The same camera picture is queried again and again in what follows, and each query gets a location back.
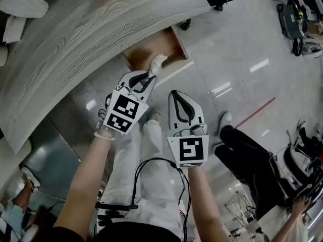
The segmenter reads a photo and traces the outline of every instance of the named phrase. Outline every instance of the hand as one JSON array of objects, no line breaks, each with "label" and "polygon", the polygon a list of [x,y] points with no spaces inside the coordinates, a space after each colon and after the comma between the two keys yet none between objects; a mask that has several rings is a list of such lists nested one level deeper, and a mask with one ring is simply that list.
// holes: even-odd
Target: hand
[{"label": "hand", "polygon": [[305,196],[298,198],[293,204],[292,215],[298,217],[307,209],[310,203],[311,198],[309,198],[307,202],[305,201]]}]

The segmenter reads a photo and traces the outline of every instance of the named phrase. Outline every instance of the red line on floor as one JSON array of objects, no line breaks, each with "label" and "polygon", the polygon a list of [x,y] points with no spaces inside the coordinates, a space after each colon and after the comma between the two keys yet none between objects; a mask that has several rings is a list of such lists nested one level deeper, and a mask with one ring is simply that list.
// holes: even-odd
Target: red line on floor
[{"label": "red line on floor", "polygon": [[243,120],[241,123],[237,124],[236,128],[242,126],[244,123],[246,123],[249,119],[251,119],[254,115],[258,114],[260,111],[262,111],[265,107],[267,107],[270,103],[272,103],[276,97],[272,98],[270,101],[268,101],[265,105],[260,107],[257,111],[252,113],[249,117],[247,117],[245,120]]}]

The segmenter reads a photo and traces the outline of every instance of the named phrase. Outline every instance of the chair wheel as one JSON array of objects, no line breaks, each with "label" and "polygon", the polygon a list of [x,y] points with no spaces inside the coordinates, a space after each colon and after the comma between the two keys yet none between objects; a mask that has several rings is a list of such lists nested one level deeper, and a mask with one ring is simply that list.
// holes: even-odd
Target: chair wheel
[{"label": "chair wheel", "polygon": [[222,12],[223,11],[223,6],[215,6],[214,10]]},{"label": "chair wheel", "polygon": [[184,22],[182,25],[181,25],[181,29],[182,30],[185,30],[185,31],[187,31],[188,29],[189,29],[189,27],[190,27],[190,24],[189,23],[187,23],[187,22]]}]

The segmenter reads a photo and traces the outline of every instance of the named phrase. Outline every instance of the cardboard box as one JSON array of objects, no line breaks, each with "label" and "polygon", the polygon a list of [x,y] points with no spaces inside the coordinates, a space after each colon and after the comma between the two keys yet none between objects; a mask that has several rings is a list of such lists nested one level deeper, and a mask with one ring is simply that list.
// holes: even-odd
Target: cardboard box
[{"label": "cardboard box", "polygon": [[322,34],[323,33],[323,22],[308,23],[308,34]]}]

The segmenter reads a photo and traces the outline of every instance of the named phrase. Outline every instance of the desk drawer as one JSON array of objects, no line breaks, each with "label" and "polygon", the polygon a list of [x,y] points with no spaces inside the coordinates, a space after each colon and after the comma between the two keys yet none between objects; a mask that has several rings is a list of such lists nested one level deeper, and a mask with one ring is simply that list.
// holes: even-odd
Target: desk drawer
[{"label": "desk drawer", "polygon": [[175,27],[159,31],[123,52],[130,70],[147,70],[150,62],[158,54],[168,56],[161,65],[155,87],[186,69],[194,62],[189,59],[184,44]]}]

